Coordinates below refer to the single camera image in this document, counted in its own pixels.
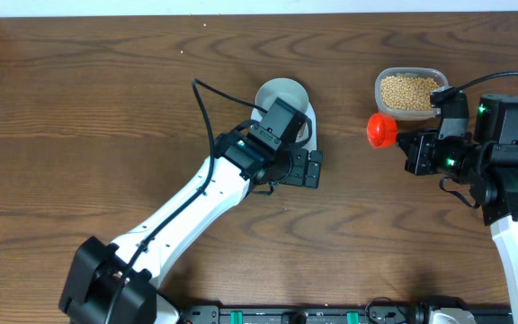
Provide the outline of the red plastic measuring scoop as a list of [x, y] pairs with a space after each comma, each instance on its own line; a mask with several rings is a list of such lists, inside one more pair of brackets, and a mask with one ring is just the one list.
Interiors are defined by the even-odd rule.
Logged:
[[397, 139], [397, 123], [395, 119], [385, 113], [374, 113], [368, 120], [367, 138], [375, 149], [387, 148]]

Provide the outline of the white plastic bowl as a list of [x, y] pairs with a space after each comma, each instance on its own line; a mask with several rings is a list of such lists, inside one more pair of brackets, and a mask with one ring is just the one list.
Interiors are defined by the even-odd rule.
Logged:
[[255, 104], [268, 110], [277, 98], [305, 113], [309, 119], [314, 115], [307, 90], [296, 80], [280, 77], [267, 81], [255, 95]]

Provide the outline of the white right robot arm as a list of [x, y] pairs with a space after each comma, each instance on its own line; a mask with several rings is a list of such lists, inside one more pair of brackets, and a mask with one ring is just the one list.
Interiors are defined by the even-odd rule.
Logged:
[[397, 146], [405, 169], [416, 176], [440, 174], [469, 186], [472, 202], [491, 229], [507, 282], [512, 318], [518, 323], [518, 96], [485, 94], [475, 130], [467, 132], [466, 96], [440, 106], [437, 129], [401, 132]]

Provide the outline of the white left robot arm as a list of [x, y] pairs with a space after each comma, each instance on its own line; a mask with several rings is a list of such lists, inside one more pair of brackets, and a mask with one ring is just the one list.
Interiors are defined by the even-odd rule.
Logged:
[[212, 142], [195, 176], [129, 232], [76, 251], [58, 307], [73, 323], [176, 323], [179, 310], [158, 288], [177, 259], [219, 216], [258, 185], [315, 188], [323, 154], [312, 125], [244, 121]]

